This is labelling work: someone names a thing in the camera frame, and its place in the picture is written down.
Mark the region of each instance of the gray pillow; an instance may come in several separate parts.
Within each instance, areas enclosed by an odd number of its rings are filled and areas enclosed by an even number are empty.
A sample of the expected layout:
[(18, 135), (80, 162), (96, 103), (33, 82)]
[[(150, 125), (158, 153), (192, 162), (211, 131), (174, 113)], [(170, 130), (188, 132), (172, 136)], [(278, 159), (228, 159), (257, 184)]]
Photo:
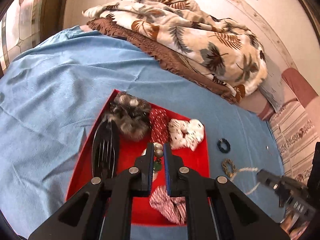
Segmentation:
[(259, 87), (260, 92), (278, 112), (284, 104), (284, 91), (280, 68), (265, 54), (268, 76)]

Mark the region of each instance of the metal screw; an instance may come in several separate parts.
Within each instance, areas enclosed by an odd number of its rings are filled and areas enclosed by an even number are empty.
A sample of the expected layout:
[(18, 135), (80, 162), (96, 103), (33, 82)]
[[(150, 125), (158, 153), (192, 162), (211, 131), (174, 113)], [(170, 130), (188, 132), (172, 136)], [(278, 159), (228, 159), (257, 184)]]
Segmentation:
[(188, 172), (189, 172), (189, 168), (188, 168), (188, 167), (181, 167), (181, 168), (179, 169), (179, 171), (180, 171), (181, 173), (188, 173)]
[(221, 184), (225, 184), (225, 183), (227, 183), (228, 179), (227, 179), (225, 176), (219, 176), (219, 177), (217, 178), (217, 181), (218, 181), (219, 183), (221, 183)]
[(101, 182), (101, 179), (99, 177), (94, 177), (93, 179), (91, 179), (91, 183), (96, 185), (99, 184)]
[(131, 174), (136, 174), (138, 171), (139, 171), (139, 169), (138, 169), (137, 167), (131, 167), (131, 168), (129, 169), (129, 172), (130, 172)]

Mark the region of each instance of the red box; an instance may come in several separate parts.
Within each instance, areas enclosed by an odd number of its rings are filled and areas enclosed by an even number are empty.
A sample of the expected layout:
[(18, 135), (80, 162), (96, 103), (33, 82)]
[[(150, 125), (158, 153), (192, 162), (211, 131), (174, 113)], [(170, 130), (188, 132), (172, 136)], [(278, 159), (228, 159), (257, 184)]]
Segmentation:
[[(118, 94), (118, 90), (113, 90), (112, 94), (108, 98), (104, 107), (100, 111), (99, 117), (95, 121), (89, 136), (79, 154), (76, 166), (74, 168), (70, 184), (68, 187), (66, 201), (76, 193), (83, 185), (92, 179), (92, 167), (91, 167), (91, 151), (92, 143), (95, 131), (101, 121), (101, 116), (104, 111), (109, 107), (109, 103)], [(157, 107), (164, 109), (160, 106), (151, 104), (152, 107)], [(169, 119), (175, 118), (179, 120), (189, 121), (190, 118), (184, 117), (180, 114), (174, 113), (166, 109)], [(118, 159), (117, 174), (121, 171), (128, 169), (134, 165), (136, 157), (141, 156), (143, 150), (147, 147), (147, 143), (150, 141), (150, 135), (148, 134), (140, 142), (133, 142), (124, 139), (120, 135), (120, 152)], [(208, 147), (206, 135), (204, 135), (204, 140), (198, 145), (196, 150), (193, 152), (189, 148), (173, 150), (174, 155), (178, 155), (183, 159), (185, 166), (192, 168), (200, 173), (204, 177), (209, 177), (209, 164), (208, 164)], [(164, 163), (163, 168), (158, 172), (156, 180), (152, 183), (153, 191), (156, 187), (160, 185), (165, 185), (165, 175), (164, 175)], [(151, 208), (149, 204), (149, 198), (133, 198), (132, 203), (132, 219), (133, 224), (148, 225), (148, 226), (175, 226), (169, 222), (165, 217), (163, 217), (160, 212)]]

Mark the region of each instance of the brown ruffled trim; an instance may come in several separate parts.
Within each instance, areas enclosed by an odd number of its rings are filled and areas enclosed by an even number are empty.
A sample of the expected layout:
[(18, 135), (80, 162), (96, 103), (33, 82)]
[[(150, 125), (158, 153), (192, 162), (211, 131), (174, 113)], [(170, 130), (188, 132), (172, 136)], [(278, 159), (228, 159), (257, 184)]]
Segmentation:
[(162, 69), (184, 77), (185, 79), (220, 95), (231, 104), (236, 102), (236, 98), (231, 95), (231, 91), (228, 87), (219, 85), (194, 70), (187, 68), (177, 55), (177, 52), (140, 33), (133, 32), (117, 25), (112, 21), (111, 17), (108, 16), (106, 18), (95, 19), (87, 22), (87, 25), (92, 30), (97, 30), (104, 35), (126, 38), (127, 41), (139, 47), (143, 52), (154, 57), (154, 59), (159, 62)]

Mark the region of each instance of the blue bed sheet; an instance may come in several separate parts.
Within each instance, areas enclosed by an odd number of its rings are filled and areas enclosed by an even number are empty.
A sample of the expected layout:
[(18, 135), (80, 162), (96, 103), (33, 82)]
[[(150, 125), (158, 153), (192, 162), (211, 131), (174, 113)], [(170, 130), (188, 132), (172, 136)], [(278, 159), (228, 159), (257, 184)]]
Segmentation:
[[(64, 203), (81, 143), (114, 88), (199, 119), (212, 178), (224, 174), (226, 157), (238, 169), (283, 174), (268, 124), (255, 114), (162, 70), (127, 41), (76, 26), (19, 55), (0, 79), (0, 209), (18, 234), (28, 237)], [(219, 138), (230, 142), (229, 154), (219, 152)], [(234, 183), (246, 192), (257, 181), (242, 172)], [(275, 221), (282, 219), (273, 192), (259, 186), (249, 197)], [(187, 231), (132, 226), (131, 238), (187, 239)]]

